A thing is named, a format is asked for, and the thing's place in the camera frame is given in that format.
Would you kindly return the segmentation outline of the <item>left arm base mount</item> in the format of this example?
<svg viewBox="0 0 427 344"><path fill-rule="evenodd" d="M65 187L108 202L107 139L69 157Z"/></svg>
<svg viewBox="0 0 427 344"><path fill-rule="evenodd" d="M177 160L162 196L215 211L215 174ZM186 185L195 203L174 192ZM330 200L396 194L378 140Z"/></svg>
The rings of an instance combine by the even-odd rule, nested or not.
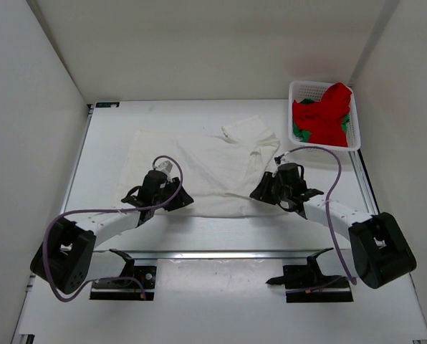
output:
<svg viewBox="0 0 427 344"><path fill-rule="evenodd" d="M91 300L152 301L155 297L157 263L110 249L92 256L88 280Z"/></svg>

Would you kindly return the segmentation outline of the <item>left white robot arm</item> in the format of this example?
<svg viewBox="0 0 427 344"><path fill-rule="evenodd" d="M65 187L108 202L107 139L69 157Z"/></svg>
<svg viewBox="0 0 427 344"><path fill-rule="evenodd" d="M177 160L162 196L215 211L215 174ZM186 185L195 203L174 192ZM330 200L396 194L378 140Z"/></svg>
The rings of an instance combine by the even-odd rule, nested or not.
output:
<svg viewBox="0 0 427 344"><path fill-rule="evenodd" d="M155 168L123 198L128 209L78 209L60 214L48 225L30 271L49 283L58 300L73 300L90 282L87 274L97 246L144 225L159 209L175 211L194 202L183 182L182 173L172 177Z"/></svg>

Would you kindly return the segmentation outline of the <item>white t shirt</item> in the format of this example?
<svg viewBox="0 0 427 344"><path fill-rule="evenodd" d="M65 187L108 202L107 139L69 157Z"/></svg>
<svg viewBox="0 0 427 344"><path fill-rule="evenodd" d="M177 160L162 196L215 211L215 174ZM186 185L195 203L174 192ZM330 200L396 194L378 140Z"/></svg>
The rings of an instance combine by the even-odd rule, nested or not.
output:
<svg viewBox="0 0 427 344"><path fill-rule="evenodd" d="M250 193L275 165L280 140L260 117L225 125L221 135L135 133L115 193L115 205L143 182L157 156L174 158L183 172L183 187L194 202L176 211L179 216L239 218L277 216L278 206L255 201Z"/></svg>

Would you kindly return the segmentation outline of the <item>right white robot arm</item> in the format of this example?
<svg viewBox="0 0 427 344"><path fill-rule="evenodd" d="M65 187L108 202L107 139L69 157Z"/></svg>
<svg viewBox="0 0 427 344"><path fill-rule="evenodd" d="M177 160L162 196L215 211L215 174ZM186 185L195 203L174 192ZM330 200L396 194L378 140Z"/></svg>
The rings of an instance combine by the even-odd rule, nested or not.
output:
<svg viewBox="0 0 427 344"><path fill-rule="evenodd" d="M350 242L346 262L355 268L355 276L372 289L417 267L416 258L392 214L361 212L332 200L318 189L308 188L304 168L299 164L285 163L273 173L264 173L250 197L296 213L346 238Z"/></svg>

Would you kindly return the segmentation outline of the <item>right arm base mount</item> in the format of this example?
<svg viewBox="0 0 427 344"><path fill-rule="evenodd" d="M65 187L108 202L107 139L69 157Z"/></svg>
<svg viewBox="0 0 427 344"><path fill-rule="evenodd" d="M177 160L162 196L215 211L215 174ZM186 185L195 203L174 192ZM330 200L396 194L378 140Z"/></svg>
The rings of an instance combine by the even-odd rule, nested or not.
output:
<svg viewBox="0 0 427 344"><path fill-rule="evenodd" d="M306 258L305 264L287 264L283 275L266 281L268 286L285 288L286 303L343 303L352 302L350 283L341 275L324 275L317 258L332 251L323 249Z"/></svg>

